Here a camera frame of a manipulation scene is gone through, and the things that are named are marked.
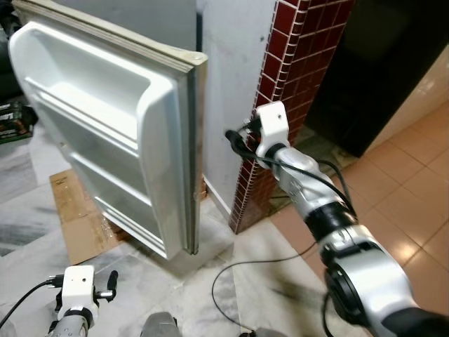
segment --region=red tiled column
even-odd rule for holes
[[[278,0],[253,106],[282,100],[293,142],[324,78],[354,0]],[[239,233],[263,218],[276,181],[254,161],[240,168],[229,226]]]

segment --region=white refrigerator door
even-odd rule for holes
[[[13,5],[16,77],[103,215],[165,258],[195,254],[207,57],[49,0]]]

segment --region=beige floor tile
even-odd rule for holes
[[[444,223],[443,216],[404,187],[391,193],[375,208],[420,246]]]
[[[424,166],[390,142],[384,142],[365,154],[374,165],[402,184]]]
[[[449,150],[437,156],[427,167],[440,177],[449,180]]]
[[[340,180],[337,176],[333,176],[332,181],[340,191],[344,192],[342,184],[340,183]],[[361,217],[362,215],[366,214],[372,208],[372,206],[368,202],[366,202],[352,187],[348,186],[348,190],[351,196],[353,204],[352,206],[356,210],[357,216]]]
[[[444,105],[443,109],[437,110],[436,113],[431,113],[414,123],[412,128],[444,148],[449,147],[449,122],[443,117],[448,108],[449,106]]]
[[[424,168],[403,185],[419,197],[430,209],[448,218],[448,182],[428,168]]]
[[[315,274],[324,282],[324,270],[326,270],[325,265],[321,262],[320,253],[317,250],[313,252],[312,255],[305,258],[309,267],[315,272]]]
[[[281,209],[272,215],[270,220],[298,253],[315,241],[293,205]]]
[[[347,184],[371,206],[379,203],[399,186],[393,178],[364,158],[343,170],[343,176]]]
[[[415,294],[423,309],[449,314],[448,271],[429,254],[421,250],[404,267]]]
[[[376,240],[393,256],[400,265],[410,260],[420,247],[402,230],[389,222],[379,211],[372,209],[361,217]]]
[[[389,141],[423,164],[431,162],[445,149],[445,146],[435,143],[412,127],[401,131]]]
[[[424,250],[449,270],[449,223],[446,223],[424,246]]]

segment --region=cardboard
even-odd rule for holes
[[[73,170],[51,176],[50,182],[72,265],[94,258],[130,237],[101,214]]]

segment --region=marble floor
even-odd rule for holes
[[[40,125],[33,138],[0,145],[0,319],[35,284],[69,266],[48,183],[49,175],[68,168]],[[201,204],[200,233],[196,256],[181,253],[167,261],[130,240],[86,262],[95,266],[98,288],[105,286],[112,270],[119,272],[117,297],[101,303],[89,336],[139,336],[148,315],[165,310],[177,318],[183,336],[237,337],[241,328],[215,309],[210,295],[217,273],[236,261],[296,252],[270,219],[235,236],[210,199]],[[215,289],[229,316],[292,337],[324,336],[323,291],[301,258],[235,267],[222,275]],[[0,336],[44,336],[55,319],[56,293],[39,289],[14,312]],[[365,336],[332,310],[328,320],[336,336]]]

